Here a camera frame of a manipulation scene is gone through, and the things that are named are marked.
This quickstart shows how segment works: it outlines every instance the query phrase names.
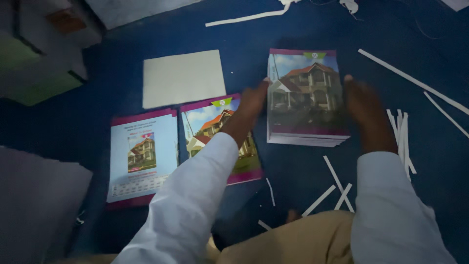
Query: white shirt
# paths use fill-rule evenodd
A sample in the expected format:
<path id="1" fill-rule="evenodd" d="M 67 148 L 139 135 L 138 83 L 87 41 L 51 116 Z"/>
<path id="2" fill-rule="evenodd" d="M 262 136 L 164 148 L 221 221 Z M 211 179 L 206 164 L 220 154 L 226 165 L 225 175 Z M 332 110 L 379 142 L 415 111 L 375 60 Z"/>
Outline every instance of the white shirt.
<path id="1" fill-rule="evenodd" d="M 113 264 L 197 263 L 237 159 L 234 139 L 217 133 L 166 180 L 149 205 L 145 224 Z M 357 172 L 351 236 L 355 263 L 455 263 L 433 210 L 416 196 L 399 156 L 365 154 Z"/>

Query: book cover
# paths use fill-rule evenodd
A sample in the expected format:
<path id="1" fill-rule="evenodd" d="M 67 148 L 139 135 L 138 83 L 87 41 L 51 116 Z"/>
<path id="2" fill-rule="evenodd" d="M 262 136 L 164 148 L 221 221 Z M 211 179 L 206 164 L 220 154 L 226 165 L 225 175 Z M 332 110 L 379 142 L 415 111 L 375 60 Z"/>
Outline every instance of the book cover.
<path id="1" fill-rule="evenodd" d="M 268 133 L 349 136 L 335 50 L 271 49 L 268 77 Z"/>
<path id="2" fill-rule="evenodd" d="M 114 119 L 107 208 L 148 204 L 177 168 L 177 143 L 175 110 Z"/>
<path id="3" fill-rule="evenodd" d="M 232 94 L 181 107 L 189 158 L 194 157 L 220 131 L 223 124 L 238 109 L 240 98 L 240 94 Z M 252 134 L 249 133 L 239 150 L 239 159 L 227 184 L 261 179 L 262 175 L 256 145 Z"/>

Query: blue floor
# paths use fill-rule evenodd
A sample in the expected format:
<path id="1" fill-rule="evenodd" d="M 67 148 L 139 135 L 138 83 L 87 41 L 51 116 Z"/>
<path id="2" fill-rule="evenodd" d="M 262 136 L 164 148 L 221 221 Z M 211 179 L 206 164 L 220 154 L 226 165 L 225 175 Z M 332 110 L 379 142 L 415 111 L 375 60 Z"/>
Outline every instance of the blue floor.
<path id="1" fill-rule="evenodd" d="M 337 3 L 317 6 L 308 0 L 293 4 L 283 16 L 209 28 L 206 22 L 282 6 L 275 0 L 205 0 L 145 18 L 109 31 L 101 44 L 84 50 L 90 80 L 82 87 L 30 108 L 1 100 L 0 145 L 79 162 L 93 171 L 83 205 L 85 224 L 76 231 L 71 254 L 117 253 L 143 224 L 148 209 L 103 211 L 110 121 L 144 112 L 144 59 L 218 49 L 231 94 L 266 76 L 269 48 L 336 49 L 342 77 L 352 74 L 370 83 L 386 108 L 409 113 L 410 155 L 418 172 L 412 183 L 422 201 L 435 209 L 448 250 L 459 263 L 468 262 L 469 139 L 426 99 L 421 88 L 357 52 L 362 48 L 469 106 L 469 10 L 453 14 L 436 1 L 419 2 L 360 1 L 356 17 L 363 21 Z M 469 116 L 434 98 L 469 131 Z M 179 125 L 179 140 L 184 142 L 181 120 Z M 353 184 L 348 196 L 355 206 L 360 142 L 353 124 L 351 130 L 352 137 L 335 148 L 267 144 L 263 113 L 254 138 L 277 206 L 272 206 L 263 180 L 227 187 L 212 230 L 219 244 L 231 245 L 261 233 L 259 219 L 277 227 L 288 209 L 308 208 L 334 184 L 323 155 L 329 157 L 343 186 Z M 180 153 L 183 162 L 188 158 L 183 144 Z M 332 192 L 313 213 L 333 209 L 339 196 Z"/>

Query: house illustration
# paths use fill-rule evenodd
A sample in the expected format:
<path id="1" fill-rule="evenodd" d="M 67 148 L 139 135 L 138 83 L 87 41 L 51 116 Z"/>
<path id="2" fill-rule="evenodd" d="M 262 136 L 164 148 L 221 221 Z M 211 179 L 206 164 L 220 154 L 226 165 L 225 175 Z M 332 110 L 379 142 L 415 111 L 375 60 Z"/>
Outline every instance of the house illustration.
<path id="1" fill-rule="evenodd" d="M 134 165 L 146 160 L 154 160 L 155 157 L 155 141 L 146 138 L 142 142 L 136 144 L 128 153 L 129 165 Z"/>
<path id="2" fill-rule="evenodd" d="M 224 109 L 216 118 L 205 122 L 205 124 L 200 128 L 200 131 L 202 131 L 205 136 L 212 138 L 234 113 L 235 112 L 232 110 Z"/>
<path id="3" fill-rule="evenodd" d="M 271 110 L 289 110 L 293 106 L 335 110 L 342 102 L 339 73 L 318 62 L 291 70 L 272 85 L 271 92 Z"/>
<path id="4" fill-rule="evenodd" d="M 186 148 L 189 151 L 189 158 L 195 156 L 207 143 L 210 141 L 211 138 L 203 135 L 203 136 L 193 136 L 189 143 L 187 144 Z"/>
<path id="5" fill-rule="evenodd" d="M 213 120 L 207 121 L 200 128 L 199 132 L 196 133 L 196 136 L 193 136 L 186 148 L 189 152 L 189 157 L 193 157 L 197 154 L 205 145 L 212 139 L 212 137 L 220 130 L 220 128 L 227 122 L 227 120 L 234 114 L 232 110 L 224 109 L 221 114 L 219 114 Z M 254 140 L 252 135 L 249 132 L 247 139 L 243 142 L 240 150 L 239 157 L 248 157 L 257 155 L 256 146 L 254 145 Z"/>

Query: dark skin hand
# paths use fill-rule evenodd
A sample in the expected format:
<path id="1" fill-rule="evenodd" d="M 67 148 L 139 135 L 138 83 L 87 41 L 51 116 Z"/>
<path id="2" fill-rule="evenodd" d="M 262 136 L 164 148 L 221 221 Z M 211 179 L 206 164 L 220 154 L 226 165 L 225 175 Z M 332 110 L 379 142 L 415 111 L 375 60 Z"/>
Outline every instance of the dark skin hand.
<path id="1" fill-rule="evenodd" d="M 238 148 L 241 148 L 249 131 L 254 127 L 262 107 L 264 107 L 268 87 L 269 82 L 262 81 L 257 89 L 246 88 L 242 93 L 238 110 L 220 130 L 220 132 L 230 135 L 238 144 Z"/>
<path id="2" fill-rule="evenodd" d="M 347 110 L 360 129 L 363 154 L 375 151 L 397 154 L 389 119 L 373 89 L 356 82 L 351 75 L 346 75 L 344 91 Z"/>

